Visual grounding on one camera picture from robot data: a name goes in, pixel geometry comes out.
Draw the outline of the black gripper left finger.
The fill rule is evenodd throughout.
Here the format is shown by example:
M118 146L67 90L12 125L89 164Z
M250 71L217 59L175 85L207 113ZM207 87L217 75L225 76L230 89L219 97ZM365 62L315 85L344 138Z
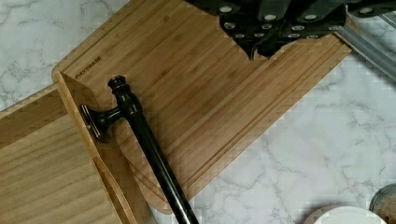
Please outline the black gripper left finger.
M284 24L285 20L275 13L219 16L220 27L250 60L254 59L255 53L270 58L285 45L285 40L280 36Z

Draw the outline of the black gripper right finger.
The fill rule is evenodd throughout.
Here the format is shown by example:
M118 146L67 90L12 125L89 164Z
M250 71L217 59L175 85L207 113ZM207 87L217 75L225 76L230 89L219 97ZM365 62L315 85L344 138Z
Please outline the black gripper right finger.
M302 39L316 39L331 34L344 27L347 16L342 12L334 12L324 19L314 22L285 21L279 29L258 46L258 53L266 58L272 57L283 46Z

